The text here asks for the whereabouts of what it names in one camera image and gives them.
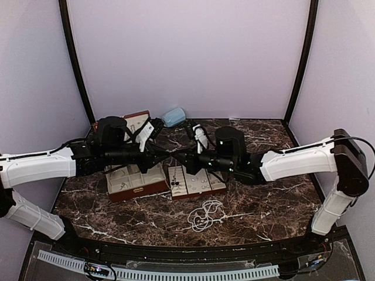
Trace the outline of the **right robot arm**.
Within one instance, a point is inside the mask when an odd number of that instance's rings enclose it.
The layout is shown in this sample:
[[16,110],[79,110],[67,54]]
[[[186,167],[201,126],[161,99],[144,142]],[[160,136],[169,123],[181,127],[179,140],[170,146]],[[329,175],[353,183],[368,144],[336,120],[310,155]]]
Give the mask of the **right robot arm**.
[[187,173],[202,169],[224,172],[248,186],[257,186],[292,176],[311,173],[336,173],[330,193],[309,222],[304,237],[286,247],[290,253],[311,254],[320,247],[335,222],[369,189],[373,171],[368,171],[366,156],[356,144],[357,137],[344,129],[310,145],[292,149],[247,152],[242,131],[224,126],[215,131],[216,144],[209,149],[203,143],[205,133],[195,137],[195,148],[172,152],[172,157]]

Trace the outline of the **small red jewelry tray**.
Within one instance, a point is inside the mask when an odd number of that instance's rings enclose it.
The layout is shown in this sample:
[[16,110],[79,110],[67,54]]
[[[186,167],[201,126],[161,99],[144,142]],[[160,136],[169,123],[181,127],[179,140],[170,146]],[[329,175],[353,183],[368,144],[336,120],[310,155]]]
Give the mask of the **small red jewelry tray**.
[[208,196],[227,191],[226,184],[205,169],[192,175],[186,172],[184,166],[175,166],[168,168],[168,174],[173,200]]

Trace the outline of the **large red jewelry box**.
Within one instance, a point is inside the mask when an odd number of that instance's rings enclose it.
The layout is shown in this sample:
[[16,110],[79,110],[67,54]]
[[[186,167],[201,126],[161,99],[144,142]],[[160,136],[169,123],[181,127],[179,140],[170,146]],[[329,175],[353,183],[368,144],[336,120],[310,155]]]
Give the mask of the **large red jewelry box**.
[[[121,118],[127,121],[128,127],[134,132],[141,127],[148,117],[150,117],[149,111],[141,111]],[[137,165],[107,166],[103,172],[106,176],[108,195],[113,203],[163,192],[168,189],[161,163],[158,163],[146,173],[141,173]],[[147,177],[156,174],[162,174],[165,181],[150,183]]]

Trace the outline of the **white bangle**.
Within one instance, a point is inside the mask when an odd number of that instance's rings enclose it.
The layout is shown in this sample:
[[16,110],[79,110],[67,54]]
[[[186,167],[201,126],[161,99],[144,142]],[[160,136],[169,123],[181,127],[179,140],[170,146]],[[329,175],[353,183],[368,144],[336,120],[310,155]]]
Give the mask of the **white bangle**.
[[147,178],[150,183],[165,181],[165,177],[162,174],[151,175]]

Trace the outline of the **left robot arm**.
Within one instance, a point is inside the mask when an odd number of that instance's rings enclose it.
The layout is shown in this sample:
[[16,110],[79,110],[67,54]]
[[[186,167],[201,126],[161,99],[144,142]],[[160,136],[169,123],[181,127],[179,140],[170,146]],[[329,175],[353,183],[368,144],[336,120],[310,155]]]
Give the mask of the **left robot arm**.
[[146,173],[170,156],[153,143],[163,127],[160,118],[147,118],[131,132],[124,118],[108,116],[97,122],[91,137],[69,140],[54,150],[2,155],[1,217],[49,237],[70,255],[78,255],[83,243],[71,221],[39,208],[14,187],[45,179],[88,176],[108,166],[137,165],[140,172]]

